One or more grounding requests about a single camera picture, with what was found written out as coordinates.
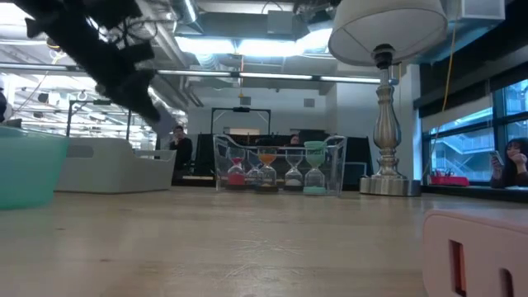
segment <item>hourglass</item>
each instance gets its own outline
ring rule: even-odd
[[[285,191],[302,191],[303,174],[297,169],[303,161],[303,149],[289,148],[286,150],[286,162],[290,165],[290,170],[285,174]]]
[[[319,166],[324,163],[327,144],[323,141],[308,141],[304,146],[306,161],[312,166],[304,177],[304,194],[325,194],[324,174],[319,170]]]
[[[247,162],[251,165],[251,170],[246,173],[246,186],[254,188],[255,186],[260,185],[262,181],[261,171],[258,169],[261,160],[258,158],[257,152],[248,150]]]
[[[233,166],[228,170],[228,185],[230,190],[244,190],[246,187],[246,174],[242,168],[246,150],[244,148],[228,148],[228,156]]]
[[[270,165],[277,157],[276,148],[258,148],[258,158],[264,164],[260,170],[260,185],[255,189],[262,192],[277,192],[277,172]]]

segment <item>phone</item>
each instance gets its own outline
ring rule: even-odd
[[[502,161],[501,154],[498,153],[498,151],[489,152],[489,156],[491,158],[496,158],[498,162],[501,163],[501,166],[504,166],[504,161]]]

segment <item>lamp shade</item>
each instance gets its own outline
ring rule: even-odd
[[[373,50],[391,45],[397,63],[443,40],[446,30],[440,0],[342,0],[328,49],[343,63],[372,66]]]

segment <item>table lamp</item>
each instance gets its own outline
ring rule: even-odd
[[[396,147],[401,130],[393,108],[389,67],[412,58],[446,37],[447,19],[440,0],[342,0],[337,8],[328,49],[345,64],[376,66],[381,72],[379,114],[374,143],[379,171],[361,178],[360,192],[419,196],[420,181],[398,172]]]

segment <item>desk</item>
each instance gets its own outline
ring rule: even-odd
[[[0,295],[425,297],[427,210],[523,206],[192,187],[57,193],[47,208],[0,213]]]

